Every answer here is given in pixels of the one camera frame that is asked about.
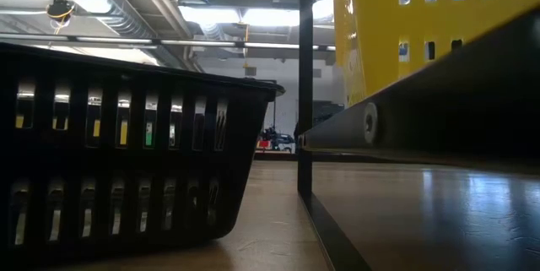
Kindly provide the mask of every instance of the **wall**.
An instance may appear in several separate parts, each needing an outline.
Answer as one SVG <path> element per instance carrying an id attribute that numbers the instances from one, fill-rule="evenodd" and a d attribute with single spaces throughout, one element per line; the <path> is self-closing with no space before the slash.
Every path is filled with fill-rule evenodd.
<path id="1" fill-rule="evenodd" d="M 236 78 L 245 77 L 244 59 L 221 61 L 217 58 L 199 58 L 198 62 L 206 73 Z M 281 133 L 292 135 L 298 118 L 298 59 L 287 59 L 282 62 L 279 59 L 257 58 L 248 59 L 248 64 L 250 67 L 257 67 L 256 79 L 277 80 L 278 84 L 285 88 L 285 94 L 276 99 L 276 128 Z M 343 87 L 341 87 L 342 95 L 338 93 L 340 89 L 334 88 L 340 85 L 333 78 L 332 70 L 335 68 L 327 66 L 324 60 L 315 60 L 313 68 L 321 69 L 321 78 L 314 79 L 313 82 L 313 99 L 343 103 L 342 100 L 336 99 L 339 96 L 343 98 L 344 92 Z M 343 82 L 343 77 L 338 77 L 340 82 Z M 270 104 L 264 127 L 270 127 L 272 124 L 273 104 Z"/>

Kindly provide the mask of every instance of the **black plastic basket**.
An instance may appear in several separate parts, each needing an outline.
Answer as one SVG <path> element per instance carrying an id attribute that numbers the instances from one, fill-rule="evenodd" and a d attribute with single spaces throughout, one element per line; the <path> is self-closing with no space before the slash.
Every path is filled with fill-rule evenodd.
<path id="1" fill-rule="evenodd" d="M 0 50 L 8 264 L 186 246 L 233 229 L 267 103 L 282 87 Z"/>

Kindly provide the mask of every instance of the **metal shelf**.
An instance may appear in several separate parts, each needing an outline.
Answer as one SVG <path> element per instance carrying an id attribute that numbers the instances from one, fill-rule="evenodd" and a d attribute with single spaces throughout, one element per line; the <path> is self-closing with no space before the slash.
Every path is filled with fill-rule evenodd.
<path id="1" fill-rule="evenodd" d="M 489 168 L 540 164 L 540 7 L 302 135 L 311 151 Z"/>

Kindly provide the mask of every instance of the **yellow plastic basket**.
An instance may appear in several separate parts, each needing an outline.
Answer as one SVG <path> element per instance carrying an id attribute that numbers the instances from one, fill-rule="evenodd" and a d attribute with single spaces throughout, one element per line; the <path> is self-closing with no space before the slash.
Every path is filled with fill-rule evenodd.
<path id="1" fill-rule="evenodd" d="M 334 0 L 348 105 L 442 57 L 540 0 Z"/>

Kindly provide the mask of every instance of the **ceiling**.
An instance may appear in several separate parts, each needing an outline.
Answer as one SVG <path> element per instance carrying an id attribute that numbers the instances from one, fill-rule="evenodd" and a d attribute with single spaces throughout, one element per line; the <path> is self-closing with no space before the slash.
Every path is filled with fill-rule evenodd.
<path id="1" fill-rule="evenodd" d="M 21 8 L 28 11 L 45 10 L 45 7 L 52 0 L 2 0 L 0 13 L 2 8 Z M 156 37 L 160 38 L 176 38 L 181 39 L 181 34 L 171 25 L 162 12 L 156 7 L 153 0 L 124 0 L 122 6 L 133 7 L 137 15 L 149 26 Z M 171 3 L 178 4 L 182 0 L 170 0 Z M 66 27 L 60 29 L 60 34 L 63 35 L 94 35 L 94 36 L 116 36 L 117 33 L 103 24 L 99 19 L 86 16 L 83 10 L 78 10 L 77 13 L 70 19 Z M 204 38 L 199 25 L 193 22 L 186 23 L 189 32 L 194 34 L 196 38 Z M 0 14 L 0 31 L 2 32 L 20 32 L 31 34 L 53 34 L 56 31 L 55 24 L 46 14 Z M 246 27 L 237 24 L 220 24 L 219 25 L 226 35 L 234 37 L 236 40 L 243 41 L 246 38 Z M 269 42 L 269 43 L 289 43 L 298 44 L 299 27 L 267 27 L 267 26 L 250 26 L 249 41 Z M 314 44 L 316 45 L 334 45 L 334 30 L 333 24 L 325 24 L 322 27 L 314 29 Z M 119 55 L 117 57 L 128 61 L 141 62 L 141 55 L 134 55 L 133 52 L 122 49 L 114 49 L 114 52 L 97 52 L 88 47 L 78 47 L 78 52 L 86 51 L 88 54 L 94 54 L 103 57 L 103 54 Z M 182 57 L 184 49 L 178 46 L 167 47 L 170 52 L 176 57 Z M 201 57 L 244 57 L 244 53 L 228 52 L 219 48 L 198 48 L 194 51 L 193 61 Z M 274 50 L 274 49 L 250 49 L 247 51 L 247 57 L 260 58 L 276 58 L 290 59 L 297 58 L 297 51 Z M 315 52 L 315 59 L 326 60 L 327 63 L 333 64 L 335 56 L 332 52 Z"/>

